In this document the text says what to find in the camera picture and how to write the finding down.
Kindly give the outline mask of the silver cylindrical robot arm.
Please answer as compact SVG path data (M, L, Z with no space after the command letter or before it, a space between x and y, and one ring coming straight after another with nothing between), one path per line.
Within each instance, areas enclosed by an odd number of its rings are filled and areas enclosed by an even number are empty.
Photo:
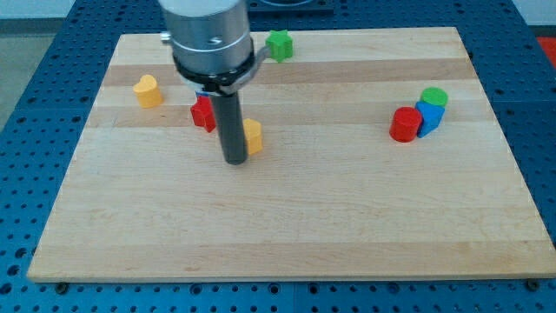
M167 30L163 43L182 79L195 90L227 96L246 86L269 58L257 50L244 0L160 0Z

